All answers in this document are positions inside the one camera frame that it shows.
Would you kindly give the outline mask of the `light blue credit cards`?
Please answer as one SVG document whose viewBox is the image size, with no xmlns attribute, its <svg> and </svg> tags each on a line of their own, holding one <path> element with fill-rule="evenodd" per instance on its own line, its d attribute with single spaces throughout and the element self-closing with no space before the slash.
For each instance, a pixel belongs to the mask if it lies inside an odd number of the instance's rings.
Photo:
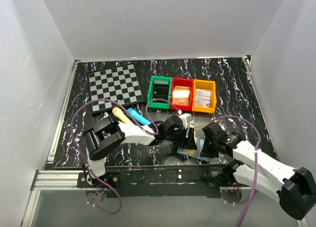
<svg viewBox="0 0 316 227">
<path fill-rule="evenodd" d="M 206 156 L 202 156 L 202 149 L 204 145 L 204 139 L 199 139 L 197 142 L 197 148 L 198 148 L 198 159 L 204 160 L 209 162 L 210 158 Z"/>
</svg>

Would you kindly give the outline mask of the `grey-green card holder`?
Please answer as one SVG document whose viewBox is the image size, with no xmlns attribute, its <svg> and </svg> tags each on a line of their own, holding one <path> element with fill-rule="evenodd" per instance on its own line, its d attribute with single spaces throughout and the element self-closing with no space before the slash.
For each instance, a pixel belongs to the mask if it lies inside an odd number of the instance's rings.
<svg viewBox="0 0 316 227">
<path fill-rule="evenodd" d="M 187 156 L 198 159 L 198 150 L 186 150 L 184 148 L 178 148 L 177 152 L 179 154 L 187 155 Z"/>
</svg>

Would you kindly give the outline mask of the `silver grey credit card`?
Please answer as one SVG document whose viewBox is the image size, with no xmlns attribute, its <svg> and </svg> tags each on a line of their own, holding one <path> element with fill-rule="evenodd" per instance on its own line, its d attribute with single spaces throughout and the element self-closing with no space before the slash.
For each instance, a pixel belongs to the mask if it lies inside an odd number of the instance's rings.
<svg viewBox="0 0 316 227">
<path fill-rule="evenodd" d="M 211 98 L 212 91 L 207 89 L 196 89 L 196 97 L 209 97 Z"/>
</svg>

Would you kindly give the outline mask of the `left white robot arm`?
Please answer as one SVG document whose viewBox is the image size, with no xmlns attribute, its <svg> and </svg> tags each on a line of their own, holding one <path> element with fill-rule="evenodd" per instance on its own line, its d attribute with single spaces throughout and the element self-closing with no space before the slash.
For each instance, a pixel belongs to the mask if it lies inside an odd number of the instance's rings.
<svg viewBox="0 0 316 227">
<path fill-rule="evenodd" d="M 114 115 L 97 122 L 85 131 L 83 140 L 87 151 L 88 181 L 93 187 L 101 187 L 105 181 L 105 158 L 121 144 L 158 145 L 170 141 L 178 148 L 195 151 L 198 149 L 194 128 L 189 126 L 191 115 L 172 115 L 165 121 L 155 121 L 157 135 L 150 135 L 154 125 L 131 125 L 119 121 Z"/>
</svg>

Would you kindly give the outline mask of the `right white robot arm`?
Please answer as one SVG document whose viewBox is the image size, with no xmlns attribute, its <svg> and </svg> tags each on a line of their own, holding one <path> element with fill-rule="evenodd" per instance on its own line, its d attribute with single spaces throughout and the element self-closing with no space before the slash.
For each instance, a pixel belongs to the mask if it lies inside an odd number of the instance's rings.
<svg viewBox="0 0 316 227">
<path fill-rule="evenodd" d="M 202 130 L 205 134 L 202 155 L 216 157 L 223 153 L 232 158 L 217 176 L 218 182 L 254 186 L 296 220 L 302 220 L 315 206 L 316 182 L 308 169 L 295 169 L 273 159 L 256 150 L 242 135 L 226 133 L 216 122 Z"/>
</svg>

